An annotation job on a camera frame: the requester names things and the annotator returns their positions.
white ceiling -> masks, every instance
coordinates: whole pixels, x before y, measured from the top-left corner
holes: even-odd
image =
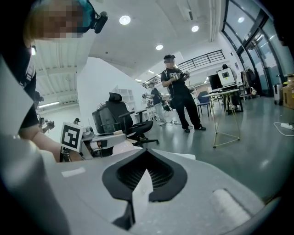
[[[90,30],[82,39],[35,42],[36,89],[45,99],[43,104],[78,101],[76,73],[88,56],[99,57],[135,78],[162,61],[164,55],[208,41],[211,14],[217,15],[211,11],[213,2],[218,3],[217,0],[92,0],[96,12],[106,11],[109,16],[100,34]],[[187,9],[191,9],[193,20]],[[119,23],[123,15],[131,17],[130,24]],[[199,30],[192,33],[194,25]],[[160,51],[155,49],[158,44],[164,46]]]

sneaker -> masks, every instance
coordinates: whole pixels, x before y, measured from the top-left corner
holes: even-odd
[[[201,127],[196,127],[195,130],[206,130],[206,127],[203,127],[203,126],[201,126]]]

office chair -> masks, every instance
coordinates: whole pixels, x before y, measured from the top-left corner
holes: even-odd
[[[209,111],[208,111],[208,106],[209,106],[209,109],[210,109],[210,112],[211,112],[211,107],[210,107],[210,102],[209,102],[209,97],[203,97],[204,95],[208,95],[208,92],[207,91],[201,91],[197,97],[197,99],[199,100],[200,104],[197,104],[197,107],[198,107],[198,114],[199,114],[199,107],[200,107],[200,110],[201,110],[201,115],[202,114],[202,108],[201,106],[204,106],[206,105],[207,107],[207,113],[208,113],[208,117],[209,117]]]
[[[158,140],[149,140],[144,135],[144,133],[149,131],[153,126],[152,121],[143,122],[142,113],[146,111],[146,109],[136,112],[136,114],[139,114],[140,123],[133,125],[133,120],[130,115],[135,113],[135,111],[129,112],[127,110],[125,103],[122,102],[122,96],[120,94],[110,92],[109,95],[109,100],[105,102],[106,107],[111,112],[115,122],[120,125],[120,130],[122,130],[123,133],[127,136],[135,133],[129,137],[130,139],[137,141],[135,145],[143,147],[142,144],[150,142],[156,142],[159,144]]]

blue chair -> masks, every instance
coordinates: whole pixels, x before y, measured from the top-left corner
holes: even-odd
[[[197,97],[197,99],[199,100],[200,104],[197,104],[197,107],[198,107],[198,113],[199,113],[199,107],[200,107],[200,110],[201,110],[201,115],[202,114],[202,108],[201,106],[204,106],[206,105],[207,107],[207,113],[208,113],[208,117],[209,117],[209,111],[208,111],[208,106],[209,106],[209,109],[210,109],[210,112],[211,112],[211,107],[210,107],[210,101],[209,101],[209,97],[203,97],[205,95],[208,95],[208,92],[207,91],[201,91]]]

black pants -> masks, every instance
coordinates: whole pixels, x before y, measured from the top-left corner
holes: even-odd
[[[178,112],[178,115],[182,124],[182,128],[184,130],[188,129],[189,127],[189,123],[187,122],[185,118],[185,107],[187,109],[187,112],[189,114],[190,120],[194,128],[201,127],[200,119],[197,112],[197,106],[190,93],[187,93],[185,95],[175,95],[173,98],[173,103],[174,103],[176,111]]]

